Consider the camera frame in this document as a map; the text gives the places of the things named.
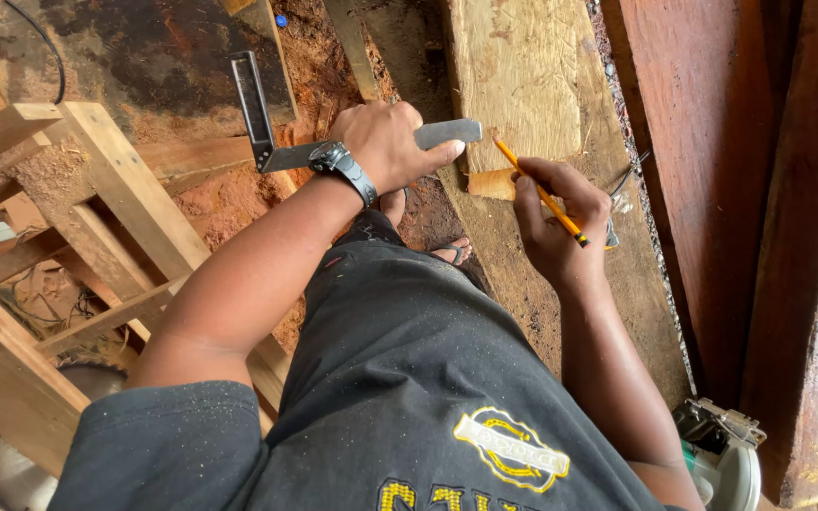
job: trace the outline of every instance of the flip-flop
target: flip-flop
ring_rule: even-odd
[[[462,259],[462,249],[463,249],[463,247],[457,247],[456,245],[442,245],[442,246],[436,248],[436,250],[439,250],[441,248],[445,248],[447,250],[456,250],[456,257],[453,258],[452,265],[459,266],[460,259]]]

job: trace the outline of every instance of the yellow pencil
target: yellow pencil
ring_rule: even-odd
[[[526,173],[523,172],[523,169],[521,169],[519,163],[517,163],[514,154],[510,152],[510,149],[508,149],[503,142],[501,142],[501,139],[497,138],[496,136],[492,136],[491,138],[494,140],[494,145],[497,145],[497,148],[504,153],[504,156],[507,157],[508,160],[510,160],[511,165],[513,165],[516,171],[520,173],[520,176],[526,176]],[[535,183],[535,187],[538,189],[538,196],[541,197],[542,201],[548,205],[548,209],[551,210],[554,216],[557,216],[557,219],[560,220],[561,224],[567,228],[567,231],[574,236],[576,243],[580,244],[580,247],[582,248],[588,247],[590,245],[589,238],[586,238],[583,231],[581,231],[579,227],[576,227],[574,221],[563,213],[561,206],[554,202],[551,195],[544,191],[544,188],[542,188],[539,183]]]

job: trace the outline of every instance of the person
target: person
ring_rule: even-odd
[[[328,250],[365,202],[318,174],[214,252],[126,389],[82,413],[49,509],[702,508],[604,251],[544,218],[535,180],[592,240],[605,238],[608,195],[569,165],[519,160],[531,176],[516,177],[520,236],[561,305],[561,385],[452,264],[468,240],[432,254],[394,231],[403,188],[463,150],[422,151],[421,124],[406,103],[340,113],[331,137],[382,212],[360,214]],[[302,291],[279,420],[262,439],[245,358]]]

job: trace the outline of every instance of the reddish wood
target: reddish wood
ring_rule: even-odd
[[[774,146],[760,2],[602,8],[694,379],[734,407]]]
[[[818,0],[799,34],[740,403],[769,435],[764,492],[782,507],[818,503]]]

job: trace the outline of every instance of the man's right hand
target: man's right hand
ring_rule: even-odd
[[[605,279],[605,238],[611,198],[586,180],[572,165],[541,158],[520,158],[520,168],[528,176],[514,174],[514,210],[529,261],[561,297],[574,296]],[[592,242],[583,249],[560,220],[542,213],[535,188],[563,199],[567,216]]]

